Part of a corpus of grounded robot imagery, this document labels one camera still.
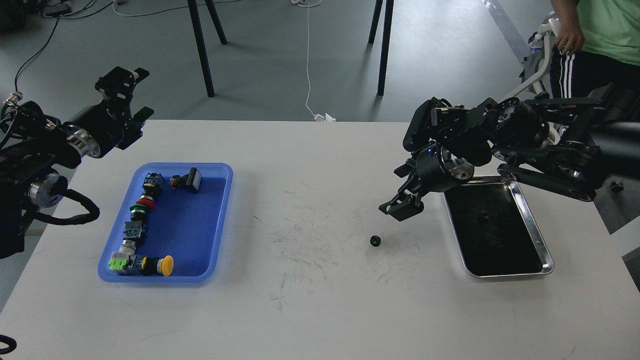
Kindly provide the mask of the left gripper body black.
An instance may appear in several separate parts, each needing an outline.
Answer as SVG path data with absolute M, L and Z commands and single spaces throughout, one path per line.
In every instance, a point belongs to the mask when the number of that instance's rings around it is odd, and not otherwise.
M 101 101 L 65 122 L 67 144 L 80 157 L 103 158 L 112 149 L 126 150 L 136 141 L 136 123 L 121 104 Z

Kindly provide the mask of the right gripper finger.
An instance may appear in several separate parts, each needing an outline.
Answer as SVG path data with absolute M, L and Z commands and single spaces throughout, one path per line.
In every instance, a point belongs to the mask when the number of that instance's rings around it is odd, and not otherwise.
M 399 222 L 405 221 L 425 209 L 422 197 L 416 194 L 397 194 L 391 199 L 390 216 Z
M 416 196 L 413 190 L 416 183 L 415 177 L 409 177 L 393 198 L 388 202 L 382 203 L 378 210 L 386 215 L 416 215 Z

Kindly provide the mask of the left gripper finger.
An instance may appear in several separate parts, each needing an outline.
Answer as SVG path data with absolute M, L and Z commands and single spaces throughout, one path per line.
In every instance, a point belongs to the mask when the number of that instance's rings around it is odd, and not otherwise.
M 149 71 L 141 67 L 128 70 L 115 66 L 106 75 L 98 78 L 94 89 L 102 95 L 103 102 L 110 111 L 126 113 L 130 111 L 135 86 L 149 75 Z
M 119 142 L 119 148 L 126 150 L 143 136 L 142 128 L 151 116 L 154 110 L 150 107 L 142 107 L 132 118 L 125 121 L 123 128 L 123 139 Z

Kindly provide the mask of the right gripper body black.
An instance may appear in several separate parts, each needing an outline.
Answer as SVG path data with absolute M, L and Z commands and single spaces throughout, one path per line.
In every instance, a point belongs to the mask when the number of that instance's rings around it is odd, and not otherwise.
M 474 175 L 474 166 L 457 157 L 436 142 L 411 154 L 411 181 L 408 187 L 414 194 L 444 193 L 448 189 L 468 183 Z

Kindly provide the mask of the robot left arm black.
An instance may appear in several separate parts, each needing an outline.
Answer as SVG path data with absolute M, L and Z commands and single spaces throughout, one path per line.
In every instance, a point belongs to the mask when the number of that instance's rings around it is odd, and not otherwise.
M 55 165 L 77 168 L 84 157 L 103 158 L 126 150 L 142 137 L 154 111 L 130 104 L 137 84 L 149 76 L 144 68 L 119 66 L 94 85 L 102 100 L 67 121 L 45 114 L 34 101 L 22 102 L 14 91 L 1 109 L 0 205 L 1 258 L 25 250 L 26 231 L 34 220 L 58 226 L 87 224 L 99 218 L 99 207 L 69 188 Z

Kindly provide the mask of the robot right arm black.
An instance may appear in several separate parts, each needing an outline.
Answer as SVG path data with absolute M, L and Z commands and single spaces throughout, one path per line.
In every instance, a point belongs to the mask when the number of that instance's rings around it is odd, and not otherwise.
M 434 97 L 416 109 L 402 145 L 410 158 L 394 174 L 405 182 L 379 206 L 398 221 L 494 158 L 503 178 L 593 202 L 613 176 L 639 179 L 639 93 L 611 83 L 587 97 L 487 98 L 473 108 Z

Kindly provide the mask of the person's hand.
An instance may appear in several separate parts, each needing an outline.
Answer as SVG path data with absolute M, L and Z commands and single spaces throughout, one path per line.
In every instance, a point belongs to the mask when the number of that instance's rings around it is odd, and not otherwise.
M 569 56 L 581 51 L 585 45 L 585 35 L 578 19 L 560 19 L 559 22 L 560 29 L 555 42 L 558 52 L 563 56 Z

